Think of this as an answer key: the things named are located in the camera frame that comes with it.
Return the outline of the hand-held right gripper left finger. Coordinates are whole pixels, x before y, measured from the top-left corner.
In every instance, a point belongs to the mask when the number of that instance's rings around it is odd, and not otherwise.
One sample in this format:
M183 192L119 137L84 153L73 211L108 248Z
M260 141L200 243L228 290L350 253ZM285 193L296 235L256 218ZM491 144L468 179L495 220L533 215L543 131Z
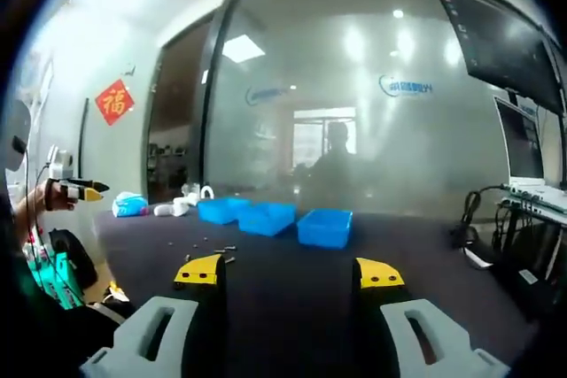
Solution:
M172 297L153 297L82 366L83 377L223 377L227 283L220 253L181 266Z

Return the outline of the person's left hand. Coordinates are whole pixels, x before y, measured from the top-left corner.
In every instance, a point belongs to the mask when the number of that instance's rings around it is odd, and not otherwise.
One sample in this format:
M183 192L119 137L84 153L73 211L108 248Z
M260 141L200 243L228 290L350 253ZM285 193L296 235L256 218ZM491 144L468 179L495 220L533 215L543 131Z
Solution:
M73 211L77 204L77 200L70 198L66 189L52 179L48 179L44 184L43 200L48 212Z

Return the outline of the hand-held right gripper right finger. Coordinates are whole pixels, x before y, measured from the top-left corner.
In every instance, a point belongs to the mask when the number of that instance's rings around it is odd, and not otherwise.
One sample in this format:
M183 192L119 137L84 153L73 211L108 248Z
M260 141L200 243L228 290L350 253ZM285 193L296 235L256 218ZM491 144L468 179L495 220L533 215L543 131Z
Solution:
M473 348L469 332L409 291L394 267L352 261L353 358L364 377L504 377L509 367Z

